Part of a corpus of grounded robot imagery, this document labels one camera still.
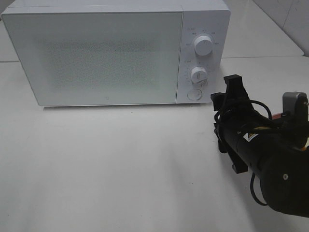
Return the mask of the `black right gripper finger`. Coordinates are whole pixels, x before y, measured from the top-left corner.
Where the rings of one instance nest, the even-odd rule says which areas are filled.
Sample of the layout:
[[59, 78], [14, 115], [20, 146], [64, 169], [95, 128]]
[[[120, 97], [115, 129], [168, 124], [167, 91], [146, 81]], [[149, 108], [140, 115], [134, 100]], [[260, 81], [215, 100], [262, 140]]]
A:
[[218, 143], [218, 148], [221, 153], [228, 154], [232, 161], [232, 169], [236, 174], [245, 173], [248, 171], [247, 164], [241, 157], [229, 146], [222, 142]]
[[229, 75], [224, 77], [226, 84], [225, 96], [227, 99], [248, 99], [242, 77], [239, 75]]

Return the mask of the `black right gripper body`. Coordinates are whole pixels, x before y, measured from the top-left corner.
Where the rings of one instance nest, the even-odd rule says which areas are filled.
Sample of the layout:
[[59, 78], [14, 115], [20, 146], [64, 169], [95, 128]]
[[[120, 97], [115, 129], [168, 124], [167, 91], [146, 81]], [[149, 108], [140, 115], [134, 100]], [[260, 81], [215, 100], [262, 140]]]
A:
[[246, 92], [235, 94], [213, 93], [211, 100], [214, 111], [218, 117], [215, 118], [215, 134], [218, 137], [218, 148], [222, 153], [237, 155], [254, 155], [252, 144], [246, 141], [245, 133], [238, 133], [236, 129], [245, 125], [245, 113], [253, 109]]

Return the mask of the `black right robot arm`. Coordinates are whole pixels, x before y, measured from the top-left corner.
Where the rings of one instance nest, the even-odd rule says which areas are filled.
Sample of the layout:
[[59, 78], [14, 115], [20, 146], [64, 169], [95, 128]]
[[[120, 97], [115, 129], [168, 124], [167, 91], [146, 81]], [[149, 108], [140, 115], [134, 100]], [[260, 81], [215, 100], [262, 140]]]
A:
[[220, 152], [233, 170], [259, 178], [262, 206], [300, 217], [309, 215], [309, 100], [304, 92], [286, 92], [282, 112], [261, 115], [254, 109], [241, 76], [224, 77], [225, 92], [211, 94], [214, 132]]

